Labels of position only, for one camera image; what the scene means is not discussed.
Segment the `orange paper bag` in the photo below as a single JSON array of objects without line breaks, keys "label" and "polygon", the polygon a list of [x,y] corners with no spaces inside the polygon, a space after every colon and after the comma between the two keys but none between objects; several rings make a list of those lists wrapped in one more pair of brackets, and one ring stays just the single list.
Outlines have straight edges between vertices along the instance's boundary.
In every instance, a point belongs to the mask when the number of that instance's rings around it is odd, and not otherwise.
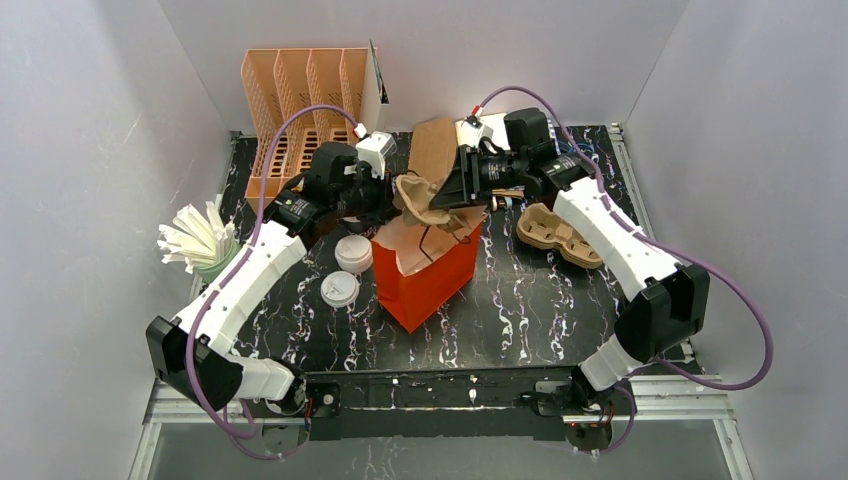
[{"label": "orange paper bag", "polygon": [[376,293],[381,306],[412,333],[473,278],[482,207],[459,209],[468,222],[454,233],[408,226],[398,217],[372,239]]}]

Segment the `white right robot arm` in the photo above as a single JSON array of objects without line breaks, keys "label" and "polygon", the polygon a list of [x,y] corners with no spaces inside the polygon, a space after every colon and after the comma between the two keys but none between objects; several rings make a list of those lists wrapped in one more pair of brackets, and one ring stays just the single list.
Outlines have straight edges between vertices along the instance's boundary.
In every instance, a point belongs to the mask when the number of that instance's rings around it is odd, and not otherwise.
[{"label": "white right robot arm", "polygon": [[502,124],[506,148],[478,117],[459,123],[454,165],[430,206],[481,206],[496,190],[520,188],[526,199],[546,203],[611,270],[625,308],[612,336],[571,373],[573,402],[588,405],[702,329],[709,275],[643,240],[638,226],[604,193],[594,163],[560,152],[542,111],[514,111]]}]

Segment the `single brown pulp cup carrier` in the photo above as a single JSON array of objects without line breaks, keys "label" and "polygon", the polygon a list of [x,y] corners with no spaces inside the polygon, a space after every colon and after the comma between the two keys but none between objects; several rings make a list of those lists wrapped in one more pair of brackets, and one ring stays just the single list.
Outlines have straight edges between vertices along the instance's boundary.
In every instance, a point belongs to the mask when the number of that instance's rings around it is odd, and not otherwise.
[{"label": "single brown pulp cup carrier", "polygon": [[395,178],[394,186],[393,205],[401,212],[401,220],[406,227],[436,227],[447,233],[471,228],[464,215],[430,206],[438,192],[435,183],[415,174],[402,174]]}]

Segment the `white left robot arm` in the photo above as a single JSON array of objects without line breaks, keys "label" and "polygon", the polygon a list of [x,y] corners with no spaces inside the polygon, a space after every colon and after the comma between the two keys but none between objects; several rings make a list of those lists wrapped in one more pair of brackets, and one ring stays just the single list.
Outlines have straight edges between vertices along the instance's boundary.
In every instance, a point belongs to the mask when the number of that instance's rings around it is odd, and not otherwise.
[{"label": "white left robot arm", "polygon": [[264,207],[262,222],[224,270],[170,319],[155,317],[146,340],[156,377],[217,413],[230,401],[282,401],[302,381],[283,360],[234,356],[231,349],[248,316],[269,289],[338,220],[386,221],[395,214],[386,166],[392,135],[372,133],[351,146],[329,141],[310,167],[288,180]]}]

